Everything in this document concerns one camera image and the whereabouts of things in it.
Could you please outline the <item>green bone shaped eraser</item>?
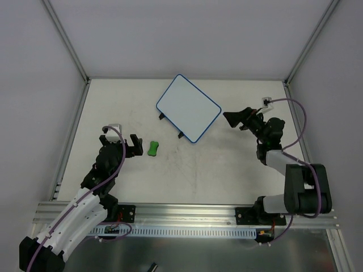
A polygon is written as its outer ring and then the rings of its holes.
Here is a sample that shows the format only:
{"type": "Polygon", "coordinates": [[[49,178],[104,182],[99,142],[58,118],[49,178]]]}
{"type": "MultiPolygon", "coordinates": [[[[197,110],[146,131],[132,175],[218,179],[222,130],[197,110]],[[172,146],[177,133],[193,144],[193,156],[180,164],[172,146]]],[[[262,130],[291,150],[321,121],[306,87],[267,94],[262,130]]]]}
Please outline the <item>green bone shaped eraser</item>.
{"type": "Polygon", "coordinates": [[[155,157],[157,155],[158,147],[159,147],[159,142],[151,141],[150,146],[149,146],[149,150],[147,152],[147,155],[155,157]]]}

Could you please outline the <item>blue framed whiteboard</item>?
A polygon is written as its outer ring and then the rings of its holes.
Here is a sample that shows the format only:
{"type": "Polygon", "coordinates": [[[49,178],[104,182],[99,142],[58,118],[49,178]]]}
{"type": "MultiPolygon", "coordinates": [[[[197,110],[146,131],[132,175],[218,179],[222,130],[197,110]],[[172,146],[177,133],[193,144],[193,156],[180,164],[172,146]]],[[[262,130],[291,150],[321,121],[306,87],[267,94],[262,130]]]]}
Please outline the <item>blue framed whiteboard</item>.
{"type": "Polygon", "coordinates": [[[184,75],[178,74],[155,105],[191,143],[197,143],[222,108],[184,75]]]}

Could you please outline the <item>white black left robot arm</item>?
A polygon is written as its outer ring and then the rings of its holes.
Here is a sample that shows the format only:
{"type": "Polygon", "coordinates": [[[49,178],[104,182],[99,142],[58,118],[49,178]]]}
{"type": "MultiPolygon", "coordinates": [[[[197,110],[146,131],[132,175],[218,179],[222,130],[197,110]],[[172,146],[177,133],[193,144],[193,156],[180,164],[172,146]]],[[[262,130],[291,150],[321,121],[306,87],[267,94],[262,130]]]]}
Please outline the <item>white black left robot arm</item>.
{"type": "Polygon", "coordinates": [[[65,209],[36,237],[25,237],[19,245],[22,271],[63,271],[73,250],[96,226],[115,229],[133,222],[134,206],[122,207],[110,194],[126,158],[143,155],[142,139],[130,135],[132,145],[120,133],[99,137],[102,144],[89,173],[65,209]]]}

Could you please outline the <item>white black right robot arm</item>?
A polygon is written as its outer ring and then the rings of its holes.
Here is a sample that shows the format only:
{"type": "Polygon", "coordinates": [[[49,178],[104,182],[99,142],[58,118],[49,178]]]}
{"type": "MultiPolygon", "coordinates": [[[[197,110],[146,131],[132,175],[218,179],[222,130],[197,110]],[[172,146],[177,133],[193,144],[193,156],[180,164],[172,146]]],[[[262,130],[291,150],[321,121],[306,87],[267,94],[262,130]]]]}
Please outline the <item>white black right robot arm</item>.
{"type": "Polygon", "coordinates": [[[250,131],[256,137],[257,159],[284,176],[284,192],[258,197],[248,216],[260,224],[267,224],[274,216],[289,214],[316,218],[331,211],[325,166],[301,161],[283,150],[284,120],[272,117],[264,121],[263,114],[251,107],[240,112],[224,112],[223,116],[232,128],[250,131]]]}

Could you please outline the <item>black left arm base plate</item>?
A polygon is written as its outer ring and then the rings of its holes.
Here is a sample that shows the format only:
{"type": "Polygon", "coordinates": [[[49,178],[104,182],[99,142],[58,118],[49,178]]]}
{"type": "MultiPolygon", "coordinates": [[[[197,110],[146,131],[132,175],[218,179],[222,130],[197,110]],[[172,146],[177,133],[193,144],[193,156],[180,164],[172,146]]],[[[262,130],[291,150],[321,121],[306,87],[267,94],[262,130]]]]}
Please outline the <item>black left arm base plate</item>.
{"type": "Polygon", "coordinates": [[[108,214],[105,222],[125,222],[134,223],[136,216],[135,205],[121,205],[115,204],[108,209],[108,214]]]}

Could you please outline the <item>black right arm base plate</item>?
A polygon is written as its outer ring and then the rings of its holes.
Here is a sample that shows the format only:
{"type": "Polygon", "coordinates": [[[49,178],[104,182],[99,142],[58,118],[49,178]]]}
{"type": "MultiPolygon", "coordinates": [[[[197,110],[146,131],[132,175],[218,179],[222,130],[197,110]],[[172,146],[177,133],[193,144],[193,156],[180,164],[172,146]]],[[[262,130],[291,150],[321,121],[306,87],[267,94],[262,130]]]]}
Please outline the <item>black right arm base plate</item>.
{"type": "Polygon", "coordinates": [[[269,214],[262,209],[253,207],[236,207],[235,221],[237,225],[246,226],[285,226],[285,216],[280,214],[269,214]]]}

